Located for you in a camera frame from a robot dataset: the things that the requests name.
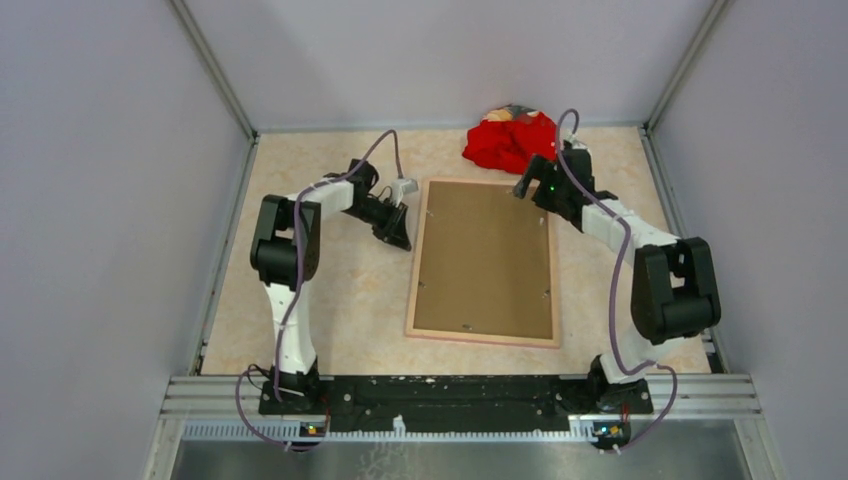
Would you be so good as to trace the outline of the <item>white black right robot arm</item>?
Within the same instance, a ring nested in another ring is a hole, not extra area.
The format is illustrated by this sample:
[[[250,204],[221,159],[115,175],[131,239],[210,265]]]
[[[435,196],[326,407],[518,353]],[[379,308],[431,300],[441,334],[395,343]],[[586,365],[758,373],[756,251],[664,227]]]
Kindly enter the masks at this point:
[[[718,324],[721,301],[711,249],[700,237],[666,232],[598,190],[585,149],[563,148],[556,159],[535,155],[513,189],[604,243],[616,255],[608,305],[610,349],[591,363],[586,397],[612,412],[638,395],[651,369],[676,372],[665,357]]]

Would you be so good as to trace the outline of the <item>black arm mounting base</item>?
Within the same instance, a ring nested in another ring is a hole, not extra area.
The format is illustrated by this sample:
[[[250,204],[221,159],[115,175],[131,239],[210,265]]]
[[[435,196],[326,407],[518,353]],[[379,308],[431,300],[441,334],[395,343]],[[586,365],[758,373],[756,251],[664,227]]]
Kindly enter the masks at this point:
[[[646,381],[609,385],[584,375],[322,376],[306,397],[262,387],[262,415],[313,415],[333,433],[530,433],[570,428],[570,416],[651,414]]]

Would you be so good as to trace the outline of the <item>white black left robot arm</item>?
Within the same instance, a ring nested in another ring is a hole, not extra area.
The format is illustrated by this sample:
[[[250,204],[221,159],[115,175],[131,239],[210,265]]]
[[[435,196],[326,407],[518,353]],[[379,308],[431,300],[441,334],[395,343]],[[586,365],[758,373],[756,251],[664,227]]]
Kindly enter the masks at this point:
[[[274,353],[271,394],[297,413],[319,404],[317,354],[310,332],[311,282],[318,271],[323,222],[336,214],[362,221],[374,237],[409,251],[408,206],[416,180],[401,176],[388,185],[385,199],[371,193],[377,169],[352,160],[344,173],[330,173],[304,190],[265,196],[260,205],[249,262],[264,286],[272,312]]]

